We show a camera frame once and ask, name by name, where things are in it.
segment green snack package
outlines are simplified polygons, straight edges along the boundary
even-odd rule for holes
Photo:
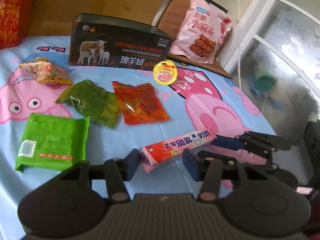
[[[15,170],[24,166],[63,171],[85,160],[89,117],[71,119],[31,113]]]
[[[121,114],[115,93],[105,91],[89,79],[64,90],[56,103],[69,103],[79,113],[112,129]]]

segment yellow lid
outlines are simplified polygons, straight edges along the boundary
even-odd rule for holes
[[[177,77],[177,68],[171,60],[160,61],[153,68],[153,78],[160,85],[171,85]]]

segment red snack packet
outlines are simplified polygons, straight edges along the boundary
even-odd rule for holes
[[[189,10],[170,53],[212,64],[230,29],[231,19],[225,12],[205,0],[190,0]]]
[[[28,35],[32,0],[0,0],[0,49],[18,46]]]
[[[134,87],[113,81],[112,85],[126,124],[170,120],[150,83]]]

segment peppa pig tablecloth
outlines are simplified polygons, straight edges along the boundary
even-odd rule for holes
[[[14,170],[30,113],[82,118],[73,107],[54,103],[63,86],[53,88],[36,83],[24,70],[18,69],[21,62],[47,57],[65,69],[74,83],[90,79],[107,91],[113,91],[112,81],[130,85],[149,82],[155,87],[171,120],[129,126],[121,119],[115,130],[91,122],[86,146],[87,160],[91,164],[102,164],[113,157],[124,158],[133,148],[141,149],[203,126],[210,126],[216,134],[229,137],[245,130],[274,134],[260,111],[230,79],[176,62],[178,79],[171,86],[162,86],[148,71],[70,66],[67,63],[69,44],[70,37],[37,37],[25,39],[17,48],[0,50],[0,239],[22,238],[24,231],[16,213],[19,201],[58,174],[57,171],[38,168],[26,168],[23,173]],[[218,147],[209,147],[209,150],[241,161],[264,162],[246,151]],[[140,166],[126,186],[131,198],[135,193],[191,192],[196,195],[201,182],[194,182],[182,161],[178,161],[150,174]],[[221,195],[226,195],[229,188],[227,182],[222,184]],[[94,181],[93,189],[107,196],[104,181]]]

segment barcode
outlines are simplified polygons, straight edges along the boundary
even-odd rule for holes
[[[19,156],[25,156],[25,157],[33,157],[33,154],[35,152],[35,148],[36,148],[36,141],[30,141],[30,140],[24,140],[21,143],[20,149],[19,149],[19,153],[18,153],[18,157]]]

